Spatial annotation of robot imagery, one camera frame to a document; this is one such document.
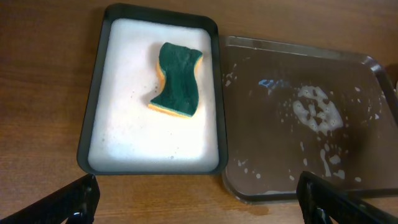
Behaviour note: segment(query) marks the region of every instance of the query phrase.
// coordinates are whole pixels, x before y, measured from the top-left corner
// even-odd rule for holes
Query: tray
[[[398,102],[374,59],[233,36],[221,46],[229,150],[223,180],[239,200],[296,199],[303,170],[360,197],[398,193]],[[341,127],[336,113],[330,118],[338,128],[326,135],[305,125],[317,117],[308,106],[318,115],[323,97],[299,97],[306,86],[320,87],[325,103],[333,102],[335,108],[328,108],[337,111]],[[296,101],[307,110],[305,124]]]

